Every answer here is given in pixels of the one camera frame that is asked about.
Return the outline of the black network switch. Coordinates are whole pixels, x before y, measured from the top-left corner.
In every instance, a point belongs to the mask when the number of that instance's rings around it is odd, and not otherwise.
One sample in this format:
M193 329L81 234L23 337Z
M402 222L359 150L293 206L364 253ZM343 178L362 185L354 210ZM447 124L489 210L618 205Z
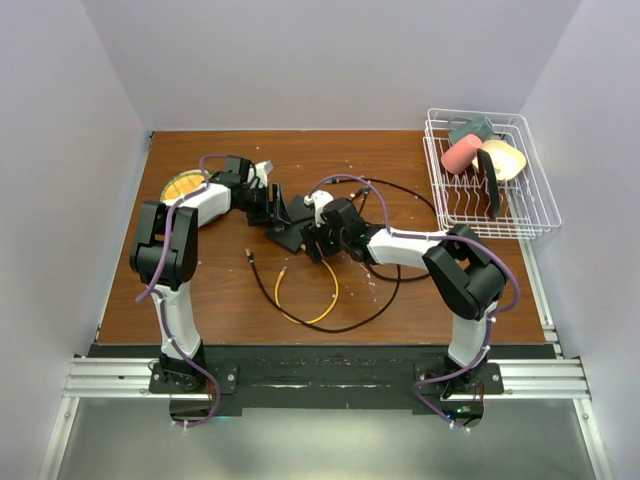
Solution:
M278 220L266 232L266 238L296 254L303 245L301 230L315 221L315 208L307 206L302 195L296 195L285 209L283 220Z

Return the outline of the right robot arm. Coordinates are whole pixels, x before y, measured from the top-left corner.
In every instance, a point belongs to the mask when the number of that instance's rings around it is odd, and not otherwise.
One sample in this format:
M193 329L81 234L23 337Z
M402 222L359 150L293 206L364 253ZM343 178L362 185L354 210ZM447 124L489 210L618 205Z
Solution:
M312 258L344 252L366 265L411 267L429 274L453 314L453 326L445 374L419 384L447 382L459 393L476 386L507 280L501 260L468 227L420 233L369 225L350 200L322 191L305 196L303 205L314 214L313 222L301 230Z

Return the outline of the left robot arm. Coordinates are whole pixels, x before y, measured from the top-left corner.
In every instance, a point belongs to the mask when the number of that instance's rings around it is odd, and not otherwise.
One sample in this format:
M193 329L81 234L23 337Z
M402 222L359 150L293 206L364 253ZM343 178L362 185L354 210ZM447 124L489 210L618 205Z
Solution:
M199 228L239 210L251 226L279 233L292 225L280 185L269 182L269 161L226 155L223 168L205 168L192 187L171 191L170 197L142 204L129 257L131 269L145 289L136 300L150 297L156 308L162 344L159 376L185 392L207 386L204 346L191 303L191 280L198 263Z

